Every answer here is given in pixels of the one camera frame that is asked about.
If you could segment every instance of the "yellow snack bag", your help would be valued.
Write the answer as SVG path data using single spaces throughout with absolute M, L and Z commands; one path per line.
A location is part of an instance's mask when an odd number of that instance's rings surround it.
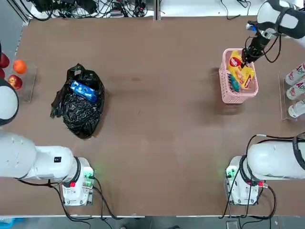
M 249 63 L 246 63 L 244 68 L 241 67 L 241 64 L 242 58 L 238 51 L 233 51 L 227 65 L 227 70 L 230 71 L 241 88 L 248 88 L 254 77 L 254 71 Z

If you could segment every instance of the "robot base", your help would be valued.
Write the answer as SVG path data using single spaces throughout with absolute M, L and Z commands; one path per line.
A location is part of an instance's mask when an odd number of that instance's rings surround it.
M 224 187 L 227 197 L 229 196 L 229 192 L 233 185 L 232 193 L 230 195 L 229 204 L 230 205 L 247 205 L 249 199 L 250 185 L 247 184 L 240 175 L 240 172 L 237 173 L 239 168 L 239 162 L 241 160 L 241 156 L 235 156 L 228 168 L 225 170 L 225 179 L 224 179 Z M 255 205 L 257 203 L 258 196 L 258 185 L 251 187 L 251 194 L 249 205 Z
M 89 179 L 89 176 L 94 176 L 95 171 L 91 168 L 87 159 L 83 157 L 78 159 L 81 163 L 79 179 L 73 187 L 61 186 L 66 206 L 92 205 L 94 179 Z

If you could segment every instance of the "robotic arm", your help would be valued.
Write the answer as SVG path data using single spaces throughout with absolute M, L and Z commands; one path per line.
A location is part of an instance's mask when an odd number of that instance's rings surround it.
M 16 91 L 0 78 L 0 125 L 17 115 Z M 36 146 L 31 140 L 0 129 L 0 177 L 53 179 L 62 184 L 65 205 L 92 203 L 94 175 L 89 162 L 62 146 Z
M 291 37 L 305 47 L 305 12 L 283 0 L 267 0 L 257 14 L 257 21 L 249 21 L 247 29 L 255 28 L 256 35 L 242 52 L 244 63 L 255 62 L 264 55 L 269 41 L 281 35 Z
M 247 29 L 256 30 L 251 44 L 243 49 L 243 63 L 255 62 L 265 55 L 272 38 L 288 36 L 305 47 L 305 12 L 283 0 L 267 0 L 249 21 Z M 254 205 L 259 184 L 264 180 L 305 179 L 305 142 L 268 141 L 252 145 L 248 154 L 234 157 L 226 169 L 225 189 L 233 205 Z

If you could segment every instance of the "black plastic bag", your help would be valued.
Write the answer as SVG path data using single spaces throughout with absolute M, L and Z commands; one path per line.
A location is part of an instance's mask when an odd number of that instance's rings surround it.
M 95 103 L 76 95 L 70 89 L 71 83 L 76 80 L 98 93 Z M 63 122 L 79 138 L 91 137 L 100 121 L 105 102 L 104 85 L 98 75 L 91 70 L 86 70 L 77 64 L 67 71 L 67 80 L 51 104 L 50 117 L 63 117 Z

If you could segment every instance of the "orange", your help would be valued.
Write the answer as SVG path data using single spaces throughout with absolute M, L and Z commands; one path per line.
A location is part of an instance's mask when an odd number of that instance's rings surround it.
M 13 69 L 19 74 L 23 74 L 27 71 L 27 64 L 22 60 L 15 60 L 13 64 Z

